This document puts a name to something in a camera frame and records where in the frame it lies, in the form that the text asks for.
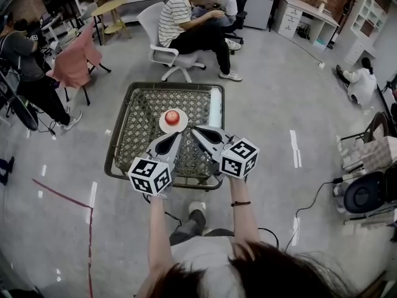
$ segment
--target white plate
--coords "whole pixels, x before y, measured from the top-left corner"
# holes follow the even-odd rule
[[[179,113],[179,122],[176,125],[169,125],[166,122],[166,114],[169,111],[176,111]],[[187,126],[187,122],[188,122],[188,118],[186,113],[179,109],[179,108],[173,108],[173,109],[169,109],[166,112],[163,112],[160,116],[160,120],[159,120],[159,126],[161,128],[161,130],[165,133],[173,133],[173,132],[182,132],[185,130],[186,126]]]

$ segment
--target white shirt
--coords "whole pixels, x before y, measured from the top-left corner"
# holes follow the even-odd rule
[[[192,6],[189,0],[168,0],[160,13],[159,41],[162,46],[169,47],[185,29],[179,26],[190,21]]]
[[[171,247],[172,256],[187,269],[206,269],[202,285],[208,298],[244,298],[238,272],[230,265],[233,249],[228,237],[193,237]]]
[[[221,5],[221,10],[229,17],[234,17],[238,12],[236,0],[216,0],[215,2]]]
[[[347,92],[349,96],[354,95],[361,105],[371,100],[377,86],[377,78],[374,74],[370,74],[366,68],[361,68],[353,73],[344,71],[343,76],[351,82]]]

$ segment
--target man in striped shirt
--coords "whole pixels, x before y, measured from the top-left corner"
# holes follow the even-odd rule
[[[243,79],[230,70],[228,44],[217,21],[225,15],[223,11],[212,10],[202,17],[192,20],[192,5],[202,0],[169,0],[161,11],[159,21],[159,41],[162,46],[175,48],[180,54],[197,50],[212,50],[220,66],[219,77],[240,82]]]

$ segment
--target black wristband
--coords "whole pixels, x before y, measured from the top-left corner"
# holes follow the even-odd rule
[[[234,203],[232,203],[231,204],[231,207],[235,207],[235,206],[238,206],[238,205],[248,205],[248,204],[251,204],[251,202],[234,202]]]

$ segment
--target striped shirt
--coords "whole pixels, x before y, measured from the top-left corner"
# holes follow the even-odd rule
[[[162,46],[169,47],[185,29],[179,26],[190,21],[192,6],[189,0],[169,0],[160,14],[159,41]]]

